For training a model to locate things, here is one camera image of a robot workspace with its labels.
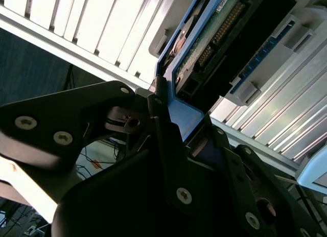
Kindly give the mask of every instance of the bolt head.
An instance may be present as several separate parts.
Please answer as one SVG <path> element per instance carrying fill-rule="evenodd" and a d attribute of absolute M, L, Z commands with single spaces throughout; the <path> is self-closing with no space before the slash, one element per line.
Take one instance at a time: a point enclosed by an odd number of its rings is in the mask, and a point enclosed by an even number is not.
<path fill-rule="evenodd" d="M 249 150 L 248 148 L 244 148 L 244 151 L 245 151 L 247 154 L 251 154 L 251 150 Z"/>
<path fill-rule="evenodd" d="M 253 213 L 247 212 L 245 214 L 245 218 L 248 224 L 250 224 L 252 228 L 256 230 L 260 229 L 260 222 Z"/>
<path fill-rule="evenodd" d="M 73 142 L 73 137 L 70 133 L 65 131 L 58 131 L 53 135 L 53 139 L 57 144 L 69 145 Z"/>
<path fill-rule="evenodd" d="M 126 89 L 126 88 L 124 88 L 124 87 L 121 87 L 121 91 L 122 91 L 123 93 L 129 94 L 129 90 Z"/>
<path fill-rule="evenodd" d="M 223 134 L 224 134 L 224 131 L 223 131 L 222 129 L 220 129 L 220 128 L 217 128 L 217 131 L 218 131 L 218 133 L 219 133 L 220 135 L 223 135 Z"/>
<path fill-rule="evenodd" d="M 20 116 L 15 119 L 15 125 L 23 130 L 32 130 L 37 126 L 37 121 L 29 116 Z"/>
<path fill-rule="evenodd" d="M 303 237 L 310 237 L 309 233 L 304 228 L 300 228 L 300 232 Z"/>
<path fill-rule="evenodd" d="M 192 195 L 183 187 L 180 187 L 176 191 L 177 198 L 185 205 L 189 205 L 192 202 Z"/>

